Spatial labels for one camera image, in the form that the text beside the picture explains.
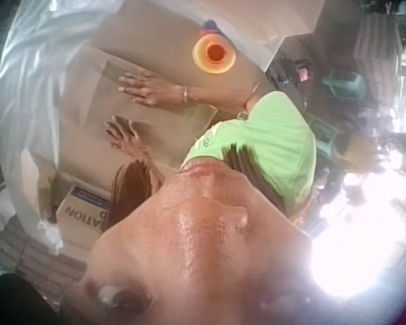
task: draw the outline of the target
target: hair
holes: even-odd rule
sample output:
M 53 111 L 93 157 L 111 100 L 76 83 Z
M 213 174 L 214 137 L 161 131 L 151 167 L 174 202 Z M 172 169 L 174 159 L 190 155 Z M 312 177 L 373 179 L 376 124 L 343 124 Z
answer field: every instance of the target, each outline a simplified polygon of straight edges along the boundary
M 110 213 L 103 231 L 128 217 L 151 195 L 149 167 L 145 162 L 136 160 L 119 168 L 112 184 Z
M 274 206 L 283 214 L 286 214 L 286 206 L 283 198 L 267 181 L 268 175 L 257 163 L 256 154 L 250 146 L 242 146 L 237 149 L 235 144 L 223 149 L 223 160 L 231 169 L 244 174 L 250 183 L 259 190 Z

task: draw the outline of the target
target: teal chair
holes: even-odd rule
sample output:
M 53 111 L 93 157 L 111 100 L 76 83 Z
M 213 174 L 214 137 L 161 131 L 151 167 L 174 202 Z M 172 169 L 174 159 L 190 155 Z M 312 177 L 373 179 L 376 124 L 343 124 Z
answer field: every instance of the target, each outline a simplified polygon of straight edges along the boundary
M 304 118 L 316 137 L 317 153 L 332 160 L 338 130 L 311 113 L 306 113 Z
M 328 77 L 322 78 L 330 97 L 339 100 L 353 100 L 358 104 L 365 98 L 364 78 L 352 71 L 332 68 Z

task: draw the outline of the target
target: cardboard box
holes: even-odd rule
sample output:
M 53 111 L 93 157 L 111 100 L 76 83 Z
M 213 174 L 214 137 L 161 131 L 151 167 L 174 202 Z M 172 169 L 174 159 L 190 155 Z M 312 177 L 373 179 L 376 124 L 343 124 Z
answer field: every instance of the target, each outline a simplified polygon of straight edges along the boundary
M 57 211 L 57 222 L 65 243 L 91 250 L 108 218 L 110 201 L 80 186 L 74 186 Z

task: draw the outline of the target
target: green shirt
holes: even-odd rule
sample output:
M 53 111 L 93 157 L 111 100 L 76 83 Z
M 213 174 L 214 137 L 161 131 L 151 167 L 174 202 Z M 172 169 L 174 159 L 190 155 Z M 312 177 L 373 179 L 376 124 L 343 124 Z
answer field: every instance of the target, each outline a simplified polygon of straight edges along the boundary
M 232 144 L 254 148 L 267 181 L 283 197 L 286 208 L 293 209 L 310 194 L 316 165 L 315 136 L 284 93 L 274 91 L 263 97 L 247 121 L 213 126 L 194 144 L 185 163 L 198 156 L 223 159 L 223 148 Z

